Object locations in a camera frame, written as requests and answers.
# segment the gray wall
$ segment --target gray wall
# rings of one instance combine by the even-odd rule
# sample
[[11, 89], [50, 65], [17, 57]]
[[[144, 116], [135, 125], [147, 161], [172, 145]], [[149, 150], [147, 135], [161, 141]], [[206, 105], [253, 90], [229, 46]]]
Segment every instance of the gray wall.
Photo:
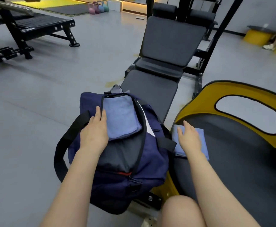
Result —
[[[167, 0], [156, 0], [161, 3], [166, 3]], [[222, 0], [216, 15], [216, 21], [220, 24], [234, 0]], [[211, 3], [195, 0], [194, 9], [207, 11]], [[169, 0], [171, 5], [179, 5], [179, 0]], [[263, 26], [269, 24], [268, 28], [276, 30], [276, 0], [244, 0], [235, 13], [231, 22], [227, 26], [227, 30], [246, 33], [248, 25]]]

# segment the hand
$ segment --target hand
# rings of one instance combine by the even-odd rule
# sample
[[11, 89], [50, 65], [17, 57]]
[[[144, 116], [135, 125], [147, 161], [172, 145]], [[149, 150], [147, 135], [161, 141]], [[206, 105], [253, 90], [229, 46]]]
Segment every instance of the hand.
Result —
[[109, 137], [107, 136], [106, 112], [96, 107], [96, 114], [89, 120], [89, 124], [80, 133], [80, 149], [94, 151], [99, 156], [106, 148]]
[[183, 121], [185, 128], [184, 134], [180, 127], [177, 128], [179, 143], [181, 148], [184, 150], [187, 157], [194, 153], [201, 152], [201, 140], [196, 129], [188, 122]]

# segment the kettlebell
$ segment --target kettlebell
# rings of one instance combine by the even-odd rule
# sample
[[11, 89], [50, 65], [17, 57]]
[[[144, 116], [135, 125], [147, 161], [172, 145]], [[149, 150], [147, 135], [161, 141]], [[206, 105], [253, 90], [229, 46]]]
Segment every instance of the kettlebell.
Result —
[[107, 0], [103, 0], [102, 1], [102, 6], [104, 7], [104, 11], [108, 12], [110, 10], [109, 8], [109, 3], [107, 2]]
[[87, 3], [87, 6], [89, 7], [89, 13], [94, 15], [95, 14], [94, 4], [93, 3]]
[[102, 1], [97, 1], [98, 2], [98, 8], [101, 13], [104, 13], [104, 7], [102, 6]]
[[94, 10], [95, 10], [95, 13], [99, 14], [100, 13], [100, 10], [98, 8], [98, 3], [96, 1], [93, 2], [94, 3]]

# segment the forearm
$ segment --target forearm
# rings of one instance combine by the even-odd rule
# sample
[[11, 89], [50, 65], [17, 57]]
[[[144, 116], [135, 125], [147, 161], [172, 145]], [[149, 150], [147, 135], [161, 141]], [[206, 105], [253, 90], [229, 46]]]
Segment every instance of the forearm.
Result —
[[86, 226], [98, 159], [92, 151], [78, 150], [41, 227]]
[[208, 227], [259, 226], [224, 186], [201, 152], [188, 156], [197, 199]]

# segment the blue towel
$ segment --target blue towel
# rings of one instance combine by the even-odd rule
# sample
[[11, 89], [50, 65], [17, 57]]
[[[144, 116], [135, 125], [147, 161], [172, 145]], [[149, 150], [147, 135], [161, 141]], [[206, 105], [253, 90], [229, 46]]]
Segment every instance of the blue towel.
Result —
[[109, 140], [125, 138], [142, 129], [130, 96], [104, 98], [103, 109], [106, 110]]
[[[177, 127], [181, 127], [182, 132], [184, 133], [184, 126], [181, 125], [174, 125], [173, 130], [172, 130], [172, 140], [177, 143], [176, 148], [175, 148], [175, 155], [176, 156], [181, 156], [181, 157], [186, 157], [185, 152], [181, 148], [179, 144], [179, 138], [178, 138], [178, 132], [177, 132]], [[208, 157], [208, 151], [207, 151], [207, 146], [205, 143], [205, 137], [204, 137], [204, 130], [200, 128], [195, 128], [196, 131], [199, 133], [199, 137], [201, 140], [201, 151], [205, 155], [206, 159], [209, 161]]]

